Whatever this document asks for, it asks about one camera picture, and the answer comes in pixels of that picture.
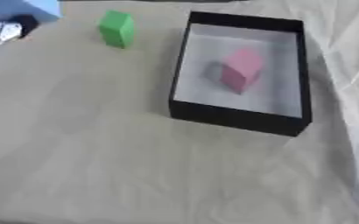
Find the black and white object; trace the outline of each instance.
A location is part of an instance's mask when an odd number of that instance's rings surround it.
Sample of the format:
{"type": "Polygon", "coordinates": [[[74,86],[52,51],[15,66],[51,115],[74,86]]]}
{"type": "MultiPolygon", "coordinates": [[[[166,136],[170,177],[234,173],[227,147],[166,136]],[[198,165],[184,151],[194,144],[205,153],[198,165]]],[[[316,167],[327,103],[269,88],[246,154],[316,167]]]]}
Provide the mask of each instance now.
{"type": "Polygon", "coordinates": [[[0,46],[14,39],[21,39],[39,26],[30,15],[17,15],[7,21],[0,21],[0,46]]]}
{"type": "Polygon", "coordinates": [[[297,136],[312,121],[301,21],[192,12],[169,97],[171,117],[297,136]],[[217,78],[224,59],[251,48],[263,60],[260,78],[234,94],[217,78]]]}

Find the green cube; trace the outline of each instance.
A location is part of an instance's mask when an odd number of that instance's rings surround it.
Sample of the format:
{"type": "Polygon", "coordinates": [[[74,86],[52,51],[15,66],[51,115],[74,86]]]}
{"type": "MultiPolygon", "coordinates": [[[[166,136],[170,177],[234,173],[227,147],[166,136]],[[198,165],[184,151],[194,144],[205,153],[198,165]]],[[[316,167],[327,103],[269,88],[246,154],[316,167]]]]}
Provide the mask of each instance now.
{"type": "Polygon", "coordinates": [[[128,13],[110,10],[101,20],[99,31],[109,46],[126,48],[133,42],[133,19],[128,13]]]}

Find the toy block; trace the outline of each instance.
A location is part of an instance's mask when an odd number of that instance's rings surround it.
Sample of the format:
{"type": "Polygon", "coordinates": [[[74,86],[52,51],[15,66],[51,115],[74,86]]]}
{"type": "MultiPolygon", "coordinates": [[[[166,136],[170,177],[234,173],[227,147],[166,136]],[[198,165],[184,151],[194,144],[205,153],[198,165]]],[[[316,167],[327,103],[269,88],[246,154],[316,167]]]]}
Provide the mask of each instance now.
{"type": "Polygon", "coordinates": [[[243,48],[229,55],[223,64],[221,82],[242,94],[258,79],[263,61],[257,52],[243,48]]]}
{"type": "Polygon", "coordinates": [[[110,10],[101,20],[99,31],[107,45],[126,48],[133,42],[133,19],[128,13],[110,10]]]}
{"type": "Polygon", "coordinates": [[[41,24],[61,17],[58,0],[0,0],[0,20],[17,15],[34,16],[41,24]]]}

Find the white cloth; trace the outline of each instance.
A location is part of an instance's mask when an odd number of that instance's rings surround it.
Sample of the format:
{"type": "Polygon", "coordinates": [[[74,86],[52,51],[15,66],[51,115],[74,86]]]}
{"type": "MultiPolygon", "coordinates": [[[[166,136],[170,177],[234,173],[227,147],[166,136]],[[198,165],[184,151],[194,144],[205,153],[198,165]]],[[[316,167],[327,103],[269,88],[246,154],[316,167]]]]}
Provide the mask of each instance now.
{"type": "Polygon", "coordinates": [[[58,23],[0,47],[0,219],[359,223],[359,0],[62,6],[58,23]],[[130,49],[101,41],[109,9],[133,15],[130,49]],[[304,133],[168,117],[190,10],[305,21],[314,122],[304,133]]]}

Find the blue object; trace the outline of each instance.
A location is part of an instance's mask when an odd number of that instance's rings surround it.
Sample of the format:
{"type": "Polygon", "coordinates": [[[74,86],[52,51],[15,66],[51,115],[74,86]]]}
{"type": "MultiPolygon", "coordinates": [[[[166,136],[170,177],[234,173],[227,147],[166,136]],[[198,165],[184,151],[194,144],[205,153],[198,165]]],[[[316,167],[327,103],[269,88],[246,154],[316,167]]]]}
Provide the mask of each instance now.
{"type": "Polygon", "coordinates": [[[16,15],[34,16],[41,24],[61,17],[58,0],[0,0],[0,20],[16,15]]]}

